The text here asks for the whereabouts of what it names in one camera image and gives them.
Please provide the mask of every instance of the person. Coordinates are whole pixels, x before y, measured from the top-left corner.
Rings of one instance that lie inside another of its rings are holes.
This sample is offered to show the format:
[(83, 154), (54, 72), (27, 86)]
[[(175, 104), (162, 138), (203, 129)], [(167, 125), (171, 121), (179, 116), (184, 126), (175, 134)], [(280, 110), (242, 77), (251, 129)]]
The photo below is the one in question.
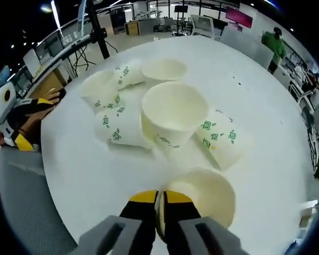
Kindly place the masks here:
[(298, 77), (302, 83), (306, 82), (307, 76), (307, 65), (305, 63), (300, 62), (295, 68), (294, 68), (294, 74), (296, 77)]
[(271, 51), (274, 53), (273, 59), (268, 67), (268, 70), (272, 74), (278, 68), (280, 59), (283, 59), (286, 56), (286, 51), (281, 38), (281, 29), (277, 27), (274, 28), (274, 33), (267, 31), (262, 35), (261, 38), (261, 43), (271, 49)]
[(319, 90), (318, 77), (312, 71), (309, 71), (306, 73), (306, 81), (302, 86), (302, 90), (308, 92), (309, 90), (314, 91), (315, 89)]

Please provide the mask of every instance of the pink screen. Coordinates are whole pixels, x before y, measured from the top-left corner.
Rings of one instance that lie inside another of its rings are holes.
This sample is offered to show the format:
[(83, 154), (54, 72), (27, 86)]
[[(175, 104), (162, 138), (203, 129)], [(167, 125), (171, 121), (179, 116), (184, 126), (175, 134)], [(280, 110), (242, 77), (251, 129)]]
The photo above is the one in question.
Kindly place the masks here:
[(251, 23), (253, 22), (253, 18), (248, 16), (238, 10), (235, 10), (231, 7), (227, 7), (227, 11), (225, 13), (225, 17), (227, 19), (238, 22), (241, 25), (244, 25), (247, 28), (251, 28)]

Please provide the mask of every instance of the overturned paper cup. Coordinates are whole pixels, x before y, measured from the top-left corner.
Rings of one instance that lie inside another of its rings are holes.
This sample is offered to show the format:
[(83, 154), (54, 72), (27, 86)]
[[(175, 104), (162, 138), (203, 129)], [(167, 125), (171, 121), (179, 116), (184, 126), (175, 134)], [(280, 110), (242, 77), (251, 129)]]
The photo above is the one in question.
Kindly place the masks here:
[(221, 169), (229, 168), (240, 160), (252, 144), (251, 136), (219, 110), (210, 111), (196, 135)]
[(113, 108), (121, 103), (118, 88), (112, 81), (113, 71), (99, 71), (86, 78), (80, 89), (80, 97), (95, 113)]
[(140, 111), (136, 107), (120, 106), (98, 113), (94, 131), (95, 136), (102, 141), (147, 149), (153, 146), (143, 135)]
[(159, 145), (178, 148), (207, 117), (208, 103), (193, 87), (182, 82), (165, 82), (144, 95), (142, 114), (145, 122), (150, 123)]
[[(191, 172), (170, 181), (165, 190), (189, 197), (201, 217), (211, 217), (225, 228), (230, 227), (236, 210), (236, 194), (229, 181), (215, 169), (194, 167)], [(164, 233), (164, 196), (159, 203), (159, 225)]]
[(142, 74), (141, 61), (139, 59), (133, 59), (121, 67), (116, 68), (114, 81), (117, 82), (118, 89), (144, 82), (145, 77)]
[(146, 63), (142, 67), (144, 76), (160, 81), (180, 80), (188, 71), (187, 65), (171, 58)]

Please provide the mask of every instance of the round white table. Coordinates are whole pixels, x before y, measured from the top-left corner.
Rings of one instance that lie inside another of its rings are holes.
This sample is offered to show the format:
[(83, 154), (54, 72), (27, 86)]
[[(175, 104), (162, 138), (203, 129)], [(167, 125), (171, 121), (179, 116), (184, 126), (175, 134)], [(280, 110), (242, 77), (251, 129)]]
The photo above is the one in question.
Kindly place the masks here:
[[(267, 70), (242, 53), (201, 36), (143, 44), (106, 59), (88, 75), (139, 58), (176, 58), (189, 68), (184, 81), (254, 137), (254, 145), (224, 175), (236, 192), (229, 230), (250, 254), (282, 254), (298, 233), (306, 201), (305, 172), (312, 168), (306, 127), (292, 96)], [(65, 226), (79, 237), (108, 215), (119, 215), (130, 196), (160, 189), (188, 166), (211, 166), (198, 149), (175, 155), (172, 167), (158, 151), (103, 143), (93, 133), (95, 116), (79, 97), (83, 79), (42, 122), (47, 183)], [(140, 104), (146, 85), (121, 93)], [(152, 254), (167, 254), (157, 237)]]

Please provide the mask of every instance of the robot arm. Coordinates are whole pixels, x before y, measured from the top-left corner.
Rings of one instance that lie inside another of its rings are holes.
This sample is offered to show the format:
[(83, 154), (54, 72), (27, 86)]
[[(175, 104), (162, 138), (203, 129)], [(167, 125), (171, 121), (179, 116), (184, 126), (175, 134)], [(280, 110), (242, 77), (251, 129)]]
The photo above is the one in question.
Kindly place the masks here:
[(32, 151), (33, 145), (19, 133), (19, 122), (25, 115), (44, 111), (54, 105), (46, 99), (18, 100), (14, 85), (9, 82), (0, 87), (0, 131), (5, 142), (19, 150)]
[[(108, 216), (85, 233), (69, 255), (150, 255), (157, 196), (155, 190), (133, 196), (119, 217)], [(165, 191), (164, 199), (164, 241), (170, 255), (248, 255), (238, 237), (211, 218), (201, 218), (190, 198)]]

